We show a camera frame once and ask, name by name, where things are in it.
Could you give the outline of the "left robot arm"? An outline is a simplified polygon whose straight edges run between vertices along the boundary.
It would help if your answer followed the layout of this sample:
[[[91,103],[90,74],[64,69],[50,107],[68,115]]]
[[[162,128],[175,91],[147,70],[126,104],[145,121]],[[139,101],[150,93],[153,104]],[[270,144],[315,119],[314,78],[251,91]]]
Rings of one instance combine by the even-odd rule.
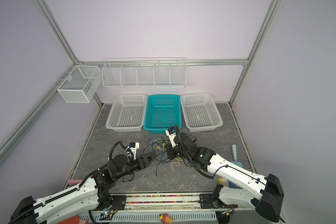
[[[51,196],[39,199],[29,196],[21,200],[9,222],[58,224],[85,211],[109,209],[114,203],[110,188],[126,175],[149,167],[156,157],[154,153],[146,153],[129,160],[126,155],[117,155],[79,184]]]

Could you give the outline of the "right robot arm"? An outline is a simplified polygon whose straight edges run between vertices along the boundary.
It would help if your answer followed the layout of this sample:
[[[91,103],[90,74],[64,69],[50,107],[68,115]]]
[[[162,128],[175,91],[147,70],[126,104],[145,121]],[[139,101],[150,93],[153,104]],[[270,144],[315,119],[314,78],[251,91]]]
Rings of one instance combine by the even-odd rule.
[[[188,167],[209,179],[218,176],[238,186],[236,189],[223,184],[217,186],[213,199],[226,205],[253,208],[271,222],[283,220],[281,208],[285,194],[277,176],[263,176],[235,165],[209,148],[198,147],[184,133],[166,135],[171,143],[169,153],[180,157]]]

